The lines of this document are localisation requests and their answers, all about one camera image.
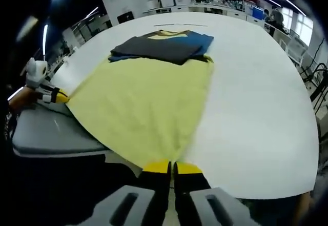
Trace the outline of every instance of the gray ironing board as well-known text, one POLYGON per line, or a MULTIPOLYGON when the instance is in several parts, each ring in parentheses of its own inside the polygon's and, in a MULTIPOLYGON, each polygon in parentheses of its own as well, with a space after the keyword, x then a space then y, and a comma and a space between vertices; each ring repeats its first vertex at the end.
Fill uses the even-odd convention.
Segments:
POLYGON ((17 155, 74 157, 110 151, 77 122, 64 104, 39 104, 42 106, 23 110, 18 118, 12 140, 17 155))

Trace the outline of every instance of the stack of folded clothes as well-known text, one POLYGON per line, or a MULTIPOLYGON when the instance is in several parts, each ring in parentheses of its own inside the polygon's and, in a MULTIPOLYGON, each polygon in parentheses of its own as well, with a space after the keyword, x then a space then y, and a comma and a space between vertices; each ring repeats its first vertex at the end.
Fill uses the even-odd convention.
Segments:
POLYGON ((188 59, 204 59, 212 36, 192 31, 169 32, 160 30, 140 37, 133 37, 111 51, 109 61, 127 58, 154 58, 183 65, 188 59))

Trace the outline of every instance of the white table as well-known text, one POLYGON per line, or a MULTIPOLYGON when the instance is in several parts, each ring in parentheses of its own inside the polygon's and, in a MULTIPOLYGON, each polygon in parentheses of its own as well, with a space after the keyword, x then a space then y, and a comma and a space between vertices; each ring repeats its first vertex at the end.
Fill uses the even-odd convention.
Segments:
POLYGON ((238 198, 310 191, 318 161, 312 104, 293 63, 259 26, 208 13, 138 18, 89 40, 52 83, 71 94, 115 46, 158 29, 214 37, 208 50, 215 62, 208 100, 183 160, 198 165, 212 187, 238 198))

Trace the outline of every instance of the yellow cloth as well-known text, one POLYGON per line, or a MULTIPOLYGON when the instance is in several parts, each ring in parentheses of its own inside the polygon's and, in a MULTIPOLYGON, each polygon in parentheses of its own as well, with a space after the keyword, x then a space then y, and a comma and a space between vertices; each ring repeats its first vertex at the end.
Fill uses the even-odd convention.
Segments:
POLYGON ((178 66, 148 58, 106 59, 67 106, 87 131, 126 160, 140 167, 176 161, 204 108, 213 66, 208 60, 178 66))

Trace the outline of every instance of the chair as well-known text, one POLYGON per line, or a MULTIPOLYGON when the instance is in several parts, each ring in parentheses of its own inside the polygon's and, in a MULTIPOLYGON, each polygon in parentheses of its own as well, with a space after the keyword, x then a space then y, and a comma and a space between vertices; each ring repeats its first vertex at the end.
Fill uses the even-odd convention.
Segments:
POLYGON ((279 43, 289 58, 301 67, 304 55, 308 50, 307 45, 297 36, 293 36, 287 44, 282 39, 279 41, 279 43))

